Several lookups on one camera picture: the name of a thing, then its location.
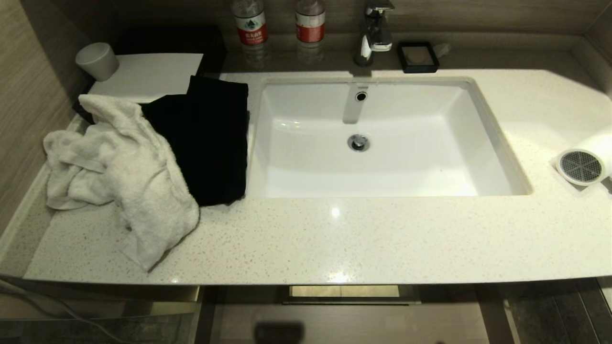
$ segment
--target white towel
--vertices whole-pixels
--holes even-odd
[[[117,202],[132,229],[121,250],[148,271],[197,226],[198,205],[170,145],[138,104],[103,95],[81,95],[79,101],[102,122],[85,135],[59,130],[45,137],[47,205]]]

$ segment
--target black towel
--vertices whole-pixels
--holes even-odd
[[[248,85],[191,77],[187,94],[142,106],[168,140],[200,206],[230,204],[247,185]]]

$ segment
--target faucet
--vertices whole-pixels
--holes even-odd
[[[389,51],[393,43],[385,12],[394,10],[389,0],[366,0],[364,22],[361,24],[359,49],[354,61],[358,66],[372,64],[374,51]]]

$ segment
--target water bottle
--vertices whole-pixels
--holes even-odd
[[[323,59],[325,3],[323,0],[296,0],[297,59],[313,64]]]
[[[231,12],[236,20],[247,64],[263,68],[271,59],[263,0],[233,0]]]

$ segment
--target cup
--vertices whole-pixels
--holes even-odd
[[[119,68],[119,60],[108,43],[92,43],[79,51],[76,64],[97,81],[108,80]]]

